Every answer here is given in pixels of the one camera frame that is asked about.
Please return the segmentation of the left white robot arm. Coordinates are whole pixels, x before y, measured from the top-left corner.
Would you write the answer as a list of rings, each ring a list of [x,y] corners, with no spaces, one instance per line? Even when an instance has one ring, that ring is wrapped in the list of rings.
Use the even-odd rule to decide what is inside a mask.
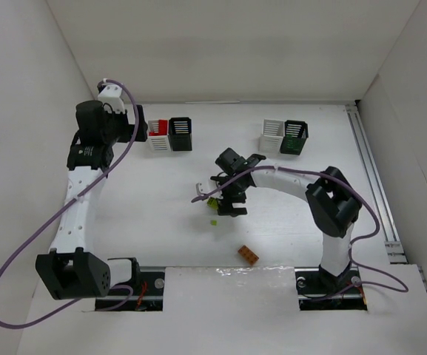
[[[94,221],[105,173],[113,165],[113,146],[132,137],[147,139],[144,110],[137,105],[138,124],[130,124],[126,111],[98,100],[75,107],[78,130],[67,158],[69,206],[59,220],[58,231],[46,254],[36,258],[36,271],[55,300],[105,297],[118,284],[135,288],[141,283],[134,257],[104,260],[94,251]]]

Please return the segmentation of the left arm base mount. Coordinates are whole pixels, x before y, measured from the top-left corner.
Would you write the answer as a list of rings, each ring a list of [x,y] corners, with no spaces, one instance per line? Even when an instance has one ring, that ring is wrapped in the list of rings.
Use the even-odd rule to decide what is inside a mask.
[[[96,311],[163,311],[165,267],[141,267],[138,284],[134,281],[112,288],[95,300]]]

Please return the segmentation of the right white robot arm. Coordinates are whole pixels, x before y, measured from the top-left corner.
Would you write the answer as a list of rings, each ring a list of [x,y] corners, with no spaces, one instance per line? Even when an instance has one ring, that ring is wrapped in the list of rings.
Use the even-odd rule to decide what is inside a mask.
[[[329,288],[338,288],[351,268],[348,248],[362,203],[349,191],[349,182],[341,171],[333,166],[313,180],[305,172],[261,166],[265,159],[258,154],[244,158],[231,148],[219,155],[215,164],[221,173],[210,178],[219,188],[218,214],[246,215],[245,207],[234,205],[246,202],[249,187],[272,189],[307,202],[315,225],[323,233],[319,280]]]

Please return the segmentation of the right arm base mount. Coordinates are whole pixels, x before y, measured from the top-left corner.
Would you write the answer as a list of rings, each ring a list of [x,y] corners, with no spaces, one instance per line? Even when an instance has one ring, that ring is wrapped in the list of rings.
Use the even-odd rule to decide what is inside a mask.
[[[296,290],[301,311],[367,311],[363,289],[352,286],[360,278],[351,268],[337,285],[325,281],[318,268],[296,268]]]

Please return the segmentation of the red lego plate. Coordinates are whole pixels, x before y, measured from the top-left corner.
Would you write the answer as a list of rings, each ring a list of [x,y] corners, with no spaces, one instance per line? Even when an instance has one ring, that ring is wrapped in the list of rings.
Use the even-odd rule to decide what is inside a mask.
[[[157,135],[167,135],[168,134],[168,120],[163,120],[160,119],[157,122],[157,129],[156,129],[156,133]]]

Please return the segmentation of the orange lego plate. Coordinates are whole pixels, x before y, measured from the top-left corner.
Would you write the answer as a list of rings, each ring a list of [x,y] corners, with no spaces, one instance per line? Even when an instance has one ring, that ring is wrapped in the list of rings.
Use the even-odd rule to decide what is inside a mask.
[[[238,249],[238,254],[250,265],[253,266],[259,257],[249,247],[243,245]]]

